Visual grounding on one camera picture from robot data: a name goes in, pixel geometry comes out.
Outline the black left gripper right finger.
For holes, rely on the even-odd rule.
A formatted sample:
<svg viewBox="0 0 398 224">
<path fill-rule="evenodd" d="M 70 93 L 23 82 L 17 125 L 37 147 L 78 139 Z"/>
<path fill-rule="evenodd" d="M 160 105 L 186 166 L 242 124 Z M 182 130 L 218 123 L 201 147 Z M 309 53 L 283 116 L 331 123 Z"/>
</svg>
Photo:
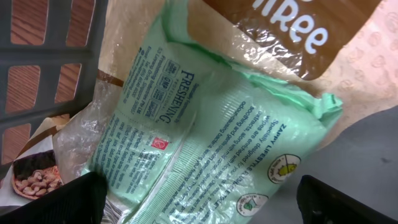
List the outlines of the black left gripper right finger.
<svg viewBox="0 0 398 224">
<path fill-rule="evenodd" d="M 296 200 L 304 224 L 397 224 L 311 175 L 301 178 Z"/>
</svg>

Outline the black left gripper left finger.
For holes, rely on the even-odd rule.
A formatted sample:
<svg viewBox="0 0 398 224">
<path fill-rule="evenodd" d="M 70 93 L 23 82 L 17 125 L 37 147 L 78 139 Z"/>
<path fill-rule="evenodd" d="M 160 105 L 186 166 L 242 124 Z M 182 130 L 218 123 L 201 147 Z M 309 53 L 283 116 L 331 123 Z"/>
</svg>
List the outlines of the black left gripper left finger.
<svg viewBox="0 0 398 224">
<path fill-rule="evenodd" d="M 89 172 L 39 199 L 1 215 L 1 223 L 100 224 L 106 195 L 106 179 L 96 172 Z"/>
</svg>

